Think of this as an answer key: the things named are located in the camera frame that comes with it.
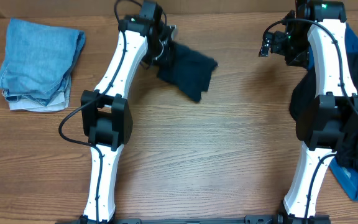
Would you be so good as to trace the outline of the dark navy t-shirt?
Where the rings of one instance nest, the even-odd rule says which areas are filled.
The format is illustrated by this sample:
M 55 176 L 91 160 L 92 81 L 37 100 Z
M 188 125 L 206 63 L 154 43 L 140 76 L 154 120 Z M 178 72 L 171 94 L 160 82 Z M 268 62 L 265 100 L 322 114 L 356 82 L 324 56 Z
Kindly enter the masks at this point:
M 159 65 L 157 77 L 175 85 L 196 103 L 208 91 L 211 75 L 218 67 L 214 58 L 177 42 L 170 42 L 170 53 Z

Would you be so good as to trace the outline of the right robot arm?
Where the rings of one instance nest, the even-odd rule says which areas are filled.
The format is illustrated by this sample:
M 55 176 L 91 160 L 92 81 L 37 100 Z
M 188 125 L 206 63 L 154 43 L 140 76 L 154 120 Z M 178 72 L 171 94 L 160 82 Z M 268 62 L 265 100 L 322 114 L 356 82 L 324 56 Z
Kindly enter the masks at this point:
M 307 67 L 314 58 L 315 98 L 296 121 L 302 142 L 291 187 L 275 215 L 249 215 L 246 223 L 330 223 L 316 215 L 316 201 L 329 164 L 358 128 L 358 93 L 347 62 L 346 12 L 340 1 L 296 1 L 280 23 L 284 32 L 262 36 L 259 57 L 285 57 L 288 66 Z

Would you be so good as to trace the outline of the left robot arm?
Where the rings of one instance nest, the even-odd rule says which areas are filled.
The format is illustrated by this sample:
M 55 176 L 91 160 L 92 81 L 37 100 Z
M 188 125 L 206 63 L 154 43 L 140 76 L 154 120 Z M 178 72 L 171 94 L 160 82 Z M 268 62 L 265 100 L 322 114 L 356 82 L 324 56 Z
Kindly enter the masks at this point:
M 88 202 L 78 223 L 113 223 L 114 190 L 121 152 L 133 119 L 128 94 L 141 63 L 169 67 L 173 63 L 176 26 L 161 20 L 162 7 L 144 1 L 138 15 L 118 21 L 116 51 L 103 79 L 81 96 L 83 130 L 92 156 Z

